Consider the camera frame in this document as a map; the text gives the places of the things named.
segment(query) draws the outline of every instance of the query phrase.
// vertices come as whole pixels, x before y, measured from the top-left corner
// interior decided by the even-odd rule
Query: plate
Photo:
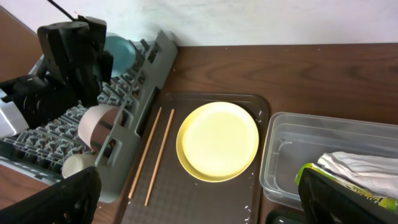
[[[222,182],[249,167],[258,149],[259,133],[242,107],[208,103],[185,118],[176,145],[178,159],[189,174],[207,182]]]

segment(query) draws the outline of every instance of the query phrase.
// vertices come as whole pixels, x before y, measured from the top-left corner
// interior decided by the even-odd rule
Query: green package
[[[342,186],[345,186],[347,189],[352,190],[353,192],[356,192],[364,197],[366,197],[368,200],[370,200],[373,203],[376,203],[378,205],[380,205],[383,208],[386,208],[392,212],[396,212],[397,207],[398,207],[398,200],[394,199],[394,198],[389,198],[389,197],[385,197],[385,196],[380,196],[380,195],[376,195],[373,194],[361,187],[358,187],[357,185],[337,176],[334,174],[329,173],[328,171],[322,169],[321,167],[318,167],[317,165],[313,164],[313,163],[308,163],[305,164],[300,171],[298,172],[297,176],[296,176],[296,184],[298,185],[300,183],[300,179],[301,176],[303,174],[303,170],[304,168],[311,168],[315,171],[317,171],[318,173],[324,175],[325,177],[334,180],[335,182],[341,184]]]

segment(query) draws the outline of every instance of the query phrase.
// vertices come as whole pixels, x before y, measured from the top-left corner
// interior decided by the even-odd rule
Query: dish rack
[[[104,83],[98,96],[100,103],[120,107],[114,126],[97,155],[95,166],[101,177],[100,201],[111,203],[117,199],[141,141],[149,108],[162,89],[177,56],[176,45],[160,31],[155,41],[131,42],[136,50],[136,61],[124,75]],[[36,72],[43,57],[30,74]],[[73,154],[94,154],[78,137],[77,128],[86,108],[78,105],[54,121],[0,139],[0,164],[54,184],[63,179],[61,168]],[[117,123],[120,116],[125,121]],[[100,164],[102,156],[108,157]]]

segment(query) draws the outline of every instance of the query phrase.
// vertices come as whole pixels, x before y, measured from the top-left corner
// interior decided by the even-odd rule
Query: transparent container
[[[269,122],[260,183],[266,197],[301,209],[295,178],[323,153],[398,158],[398,126],[295,113],[276,113]]]

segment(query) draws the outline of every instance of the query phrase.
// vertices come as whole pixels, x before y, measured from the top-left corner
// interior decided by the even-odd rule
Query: white cloth
[[[398,159],[334,152],[324,153],[318,163],[372,192],[398,198]]]

